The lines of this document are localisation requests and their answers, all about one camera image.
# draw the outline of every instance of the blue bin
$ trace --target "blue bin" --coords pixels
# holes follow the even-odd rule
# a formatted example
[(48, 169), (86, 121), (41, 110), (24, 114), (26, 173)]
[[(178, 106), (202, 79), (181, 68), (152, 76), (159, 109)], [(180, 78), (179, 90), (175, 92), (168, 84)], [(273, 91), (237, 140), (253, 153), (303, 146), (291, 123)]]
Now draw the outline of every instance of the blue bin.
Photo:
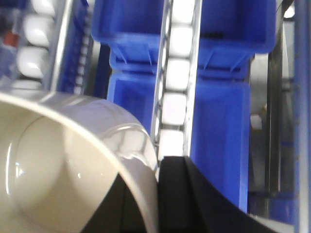
[(107, 100), (132, 113), (150, 133), (155, 92), (154, 75), (114, 73), (110, 77)]
[(248, 84), (197, 82), (191, 158), (205, 177), (245, 212), (249, 124)]
[[(154, 73), (162, 14), (163, 0), (96, 1), (92, 35), (111, 47), (113, 69)], [(250, 58), (272, 50), (275, 15), (274, 0), (203, 1), (200, 72), (243, 79)]]
[[(108, 100), (131, 112), (150, 132), (156, 77), (114, 73)], [(249, 86), (198, 80), (191, 158), (232, 203), (246, 212)]]

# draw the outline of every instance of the metal bar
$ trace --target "metal bar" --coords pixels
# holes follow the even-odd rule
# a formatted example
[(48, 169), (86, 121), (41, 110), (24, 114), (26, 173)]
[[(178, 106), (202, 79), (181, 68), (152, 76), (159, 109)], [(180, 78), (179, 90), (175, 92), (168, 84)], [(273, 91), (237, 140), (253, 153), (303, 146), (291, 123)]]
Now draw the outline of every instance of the metal bar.
[(311, 231), (311, 2), (295, 1), (295, 232)]
[(283, 52), (283, 13), (277, 11), (276, 46), (268, 59), (267, 91), (267, 154), (265, 168), (265, 188), (267, 192), (280, 191), (280, 127), (282, 104), (282, 52)]
[(71, 14), (73, 11), (74, 2), (75, 0), (66, 0), (65, 9), (63, 12), (63, 17), (62, 17), (61, 28), (59, 32), (59, 39), (58, 39), (57, 48), (56, 48), (56, 55), (55, 55), (55, 61), (54, 61), (54, 68), (52, 72), (50, 91), (57, 91), (59, 75), (61, 72), (62, 61), (63, 61), (64, 51), (65, 51), (65, 46), (66, 46), (66, 39), (69, 33), (69, 25), (70, 25), (70, 19), (71, 19)]
[(202, 14), (202, 0), (197, 0), (196, 5), (194, 7), (194, 16), (193, 16), (194, 34), (192, 41), (192, 55), (190, 58), (190, 76), (187, 87), (187, 109), (184, 124), (184, 156), (190, 156), (191, 152), (191, 136), (193, 125), (193, 113), (194, 113), (195, 86), (198, 69), (201, 14)]

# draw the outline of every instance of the stainless steel surface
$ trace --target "stainless steel surface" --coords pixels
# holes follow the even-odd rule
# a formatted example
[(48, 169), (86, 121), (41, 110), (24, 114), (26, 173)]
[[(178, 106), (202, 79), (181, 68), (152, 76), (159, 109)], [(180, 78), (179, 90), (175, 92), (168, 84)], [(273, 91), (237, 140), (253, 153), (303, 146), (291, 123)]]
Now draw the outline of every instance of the stainless steel surface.
[(311, 2), (295, 1), (295, 232), (311, 231)]
[(280, 191), (283, 50), (283, 13), (281, 8), (277, 11), (277, 18), (280, 22), (276, 34), (277, 42), (268, 59), (267, 154), (265, 169), (265, 188), (268, 192)]
[(65, 1), (66, 3), (65, 3), (65, 8), (63, 12), (63, 17), (61, 20), (61, 28), (60, 28), (59, 39), (58, 39), (57, 48), (56, 48), (55, 61), (53, 64), (54, 66), (53, 66), (51, 86), (50, 86), (51, 91), (57, 90), (59, 75), (60, 75), (61, 68), (62, 68), (62, 61), (63, 61), (64, 51), (65, 51), (65, 46), (66, 46), (66, 39), (67, 39), (68, 32), (69, 32), (71, 14), (72, 14), (73, 5), (75, 2), (75, 0), (65, 0)]
[(197, 76), (197, 59), (198, 59), (200, 26), (201, 26), (202, 0), (195, 1), (194, 14), (191, 24), (193, 29), (193, 37), (192, 37), (191, 53), (188, 58), (188, 60), (190, 61), (190, 73), (187, 89), (185, 92), (182, 92), (186, 94), (187, 98), (186, 116), (184, 124), (182, 126), (167, 125), (167, 124), (164, 125), (162, 123), (162, 108), (163, 108), (164, 93), (181, 93), (180, 91), (167, 90), (165, 87), (167, 63), (170, 48), (172, 10), (173, 10), (173, 0), (166, 0), (164, 2), (160, 50), (157, 65), (151, 139), (154, 144), (156, 153), (158, 154), (161, 129), (174, 129), (182, 131), (184, 135), (183, 155), (190, 156), (195, 84)]
[(186, 119), (184, 124), (185, 156), (190, 156), (191, 152), (191, 136), (192, 136), (193, 113), (194, 113), (195, 85), (198, 69), (201, 14), (202, 14), (202, 0), (197, 0), (194, 7), (194, 15), (193, 15), (194, 34), (192, 40), (192, 54), (190, 56), (190, 75), (187, 87), (187, 108), (186, 108)]
[(160, 129), (162, 127), (161, 124), (162, 105), (163, 105), (163, 95), (165, 92), (166, 67), (169, 56), (169, 42), (170, 42), (169, 38), (171, 30), (172, 8), (173, 8), (173, 0), (165, 0), (163, 8), (162, 27), (161, 27), (159, 57), (156, 72), (152, 125), (150, 133), (151, 141), (155, 147), (155, 152), (157, 155), (159, 150)]

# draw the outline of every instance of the white ceramic cup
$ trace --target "white ceramic cup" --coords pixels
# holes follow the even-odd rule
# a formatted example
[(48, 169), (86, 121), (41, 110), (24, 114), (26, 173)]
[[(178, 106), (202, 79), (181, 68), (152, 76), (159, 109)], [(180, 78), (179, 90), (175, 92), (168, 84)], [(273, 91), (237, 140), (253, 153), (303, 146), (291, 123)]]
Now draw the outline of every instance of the white ceramic cup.
[(91, 97), (0, 89), (0, 132), (1, 233), (79, 233), (117, 174), (147, 232), (158, 232), (155, 151), (121, 107)]

